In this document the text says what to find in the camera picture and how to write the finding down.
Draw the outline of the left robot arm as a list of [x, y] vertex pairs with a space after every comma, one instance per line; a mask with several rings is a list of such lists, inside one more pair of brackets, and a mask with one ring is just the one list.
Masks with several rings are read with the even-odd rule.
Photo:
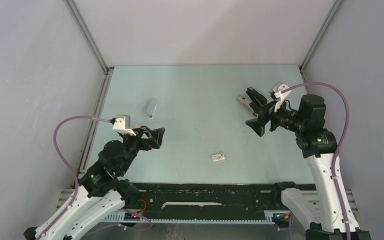
[[104, 145], [65, 203], [45, 223], [26, 229], [25, 239], [78, 240], [109, 213], [136, 206], [139, 190], [124, 176], [140, 151], [161, 147], [164, 133], [163, 127], [120, 130], [122, 139]]

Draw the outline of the light blue stapler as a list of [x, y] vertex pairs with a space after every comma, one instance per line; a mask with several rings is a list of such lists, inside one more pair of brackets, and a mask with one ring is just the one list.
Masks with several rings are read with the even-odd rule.
[[154, 118], [154, 115], [155, 115], [156, 109], [157, 109], [157, 105], [158, 105], [157, 99], [153, 98], [149, 101], [147, 109], [146, 109], [146, 115], [147, 115], [148, 119], [152, 120]]

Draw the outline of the white staple box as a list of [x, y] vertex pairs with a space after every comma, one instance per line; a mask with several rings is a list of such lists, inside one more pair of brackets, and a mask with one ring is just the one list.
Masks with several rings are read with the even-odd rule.
[[212, 155], [211, 159], [212, 159], [213, 163], [217, 163], [217, 162], [224, 161], [226, 158], [225, 158], [225, 155], [223, 153], [218, 153], [218, 154]]

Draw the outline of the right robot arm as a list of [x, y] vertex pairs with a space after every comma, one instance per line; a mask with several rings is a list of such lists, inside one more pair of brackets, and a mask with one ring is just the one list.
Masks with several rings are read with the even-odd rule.
[[305, 228], [307, 240], [369, 240], [370, 233], [362, 230], [346, 200], [334, 134], [325, 127], [325, 100], [313, 94], [303, 95], [297, 110], [288, 109], [283, 102], [275, 109], [277, 100], [268, 101], [261, 94], [250, 96], [255, 116], [246, 125], [258, 136], [278, 127], [293, 132], [314, 179], [319, 208], [309, 203], [296, 187], [280, 189], [271, 194], [271, 204], [277, 209], [287, 207]]

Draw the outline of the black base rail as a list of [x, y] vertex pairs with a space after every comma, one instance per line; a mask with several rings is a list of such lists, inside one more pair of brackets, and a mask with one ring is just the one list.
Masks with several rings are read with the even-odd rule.
[[144, 210], [157, 221], [265, 222], [268, 213], [288, 208], [281, 191], [297, 188], [314, 191], [314, 184], [291, 181], [259, 184], [135, 183], [139, 190], [126, 204], [128, 210]]

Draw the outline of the beige and black stapler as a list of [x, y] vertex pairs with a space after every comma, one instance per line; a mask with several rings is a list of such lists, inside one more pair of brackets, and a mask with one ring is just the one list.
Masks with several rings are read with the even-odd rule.
[[236, 100], [254, 117], [257, 117], [258, 115], [254, 112], [251, 104], [253, 103], [250, 99], [246, 98], [243, 95], [238, 95], [236, 97]]

